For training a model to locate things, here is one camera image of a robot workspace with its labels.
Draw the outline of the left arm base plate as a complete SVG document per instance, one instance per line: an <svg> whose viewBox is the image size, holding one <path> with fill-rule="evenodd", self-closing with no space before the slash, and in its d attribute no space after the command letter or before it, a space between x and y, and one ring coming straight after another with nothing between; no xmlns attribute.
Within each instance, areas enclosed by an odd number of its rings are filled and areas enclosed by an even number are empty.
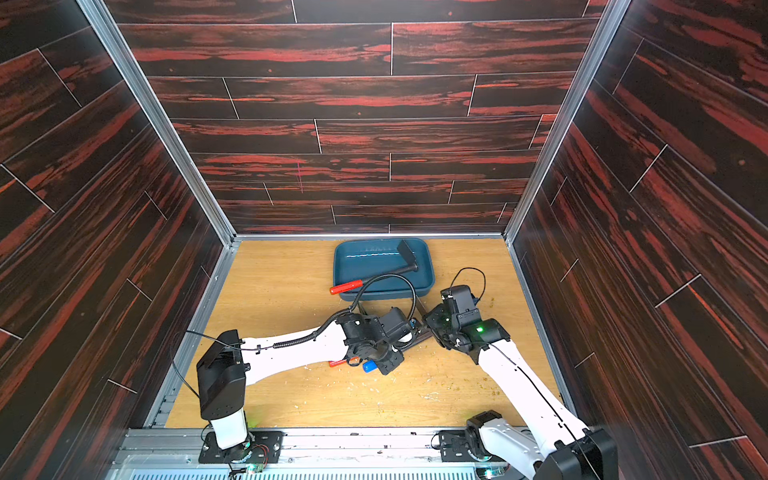
<svg viewBox="0 0 768 480"><path fill-rule="evenodd" d="M214 431L206 434L198 458L200 464L267 465L279 461L285 434L279 430L250 430L246 440L222 449Z"/></svg>

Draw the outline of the chrome hoe blue grip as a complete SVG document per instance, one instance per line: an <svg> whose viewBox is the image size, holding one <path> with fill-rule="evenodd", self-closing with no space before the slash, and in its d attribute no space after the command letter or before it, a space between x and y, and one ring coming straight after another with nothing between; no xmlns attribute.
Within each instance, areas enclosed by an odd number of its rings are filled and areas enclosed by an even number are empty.
<svg viewBox="0 0 768 480"><path fill-rule="evenodd" d="M375 371L377 369L377 365L376 365L376 363L374 361L368 360L368 361L363 363L362 369L363 369L363 371L365 373L370 373L370 372L373 372L373 371Z"/></svg>

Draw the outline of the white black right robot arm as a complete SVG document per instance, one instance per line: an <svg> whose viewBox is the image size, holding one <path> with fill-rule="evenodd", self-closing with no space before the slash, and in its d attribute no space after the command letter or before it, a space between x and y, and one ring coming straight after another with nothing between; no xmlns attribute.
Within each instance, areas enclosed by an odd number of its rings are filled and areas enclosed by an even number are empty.
<svg viewBox="0 0 768 480"><path fill-rule="evenodd" d="M504 460L526 479L617 479L618 450L603 429L592 430L567 410L520 354L495 319L481 318L466 285L441 291L442 304L424 321L437 342L467 354L507 396L530 431L524 435L496 411L467 421L471 455Z"/></svg>

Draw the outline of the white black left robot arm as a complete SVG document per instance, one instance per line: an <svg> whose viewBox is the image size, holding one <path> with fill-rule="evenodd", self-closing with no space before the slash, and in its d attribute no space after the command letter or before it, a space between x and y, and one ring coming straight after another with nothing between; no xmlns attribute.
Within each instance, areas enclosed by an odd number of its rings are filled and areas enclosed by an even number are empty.
<svg viewBox="0 0 768 480"><path fill-rule="evenodd" d="M312 330L274 337L242 338L228 330L213 340L196 365L200 415L215 434L216 446L246 445L246 388L278 373L314 363L372 361L386 375L403 361L403 349L421 324L391 308L377 317L343 309Z"/></svg>

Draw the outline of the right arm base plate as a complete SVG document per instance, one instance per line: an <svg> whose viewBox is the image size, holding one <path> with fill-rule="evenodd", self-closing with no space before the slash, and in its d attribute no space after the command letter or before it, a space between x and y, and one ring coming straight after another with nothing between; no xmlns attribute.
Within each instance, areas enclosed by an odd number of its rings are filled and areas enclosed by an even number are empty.
<svg viewBox="0 0 768 480"><path fill-rule="evenodd" d="M430 446L439 452L443 463L505 463L505 460L495 455L472 453L464 430L439 430L430 440Z"/></svg>

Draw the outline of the grey hoe red grip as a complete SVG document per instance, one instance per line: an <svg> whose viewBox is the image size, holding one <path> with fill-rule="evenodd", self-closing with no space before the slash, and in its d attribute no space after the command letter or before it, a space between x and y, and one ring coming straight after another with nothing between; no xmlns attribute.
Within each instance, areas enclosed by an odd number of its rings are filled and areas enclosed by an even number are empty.
<svg viewBox="0 0 768 480"><path fill-rule="evenodd" d="M428 338L431 338L432 336L433 336L432 332L426 326L420 326L411 334L409 340L400 340L396 343L396 346L398 350L405 352L410 348L413 348L416 345L426 341ZM328 362L330 367L337 367L342 364L349 364L349 363L350 363L349 359L342 359L342 360Z"/></svg>
<svg viewBox="0 0 768 480"><path fill-rule="evenodd" d="M371 282L376 278L383 278L385 275L403 275L408 272L415 272L419 270L419 265L413 252L406 240L401 240L397 245L397 253L402 260L405 261L405 265L390 271L386 271L371 277L364 279L353 280L337 286L333 286L329 289L331 295L338 295L344 292L362 288L366 283Z"/></svg>

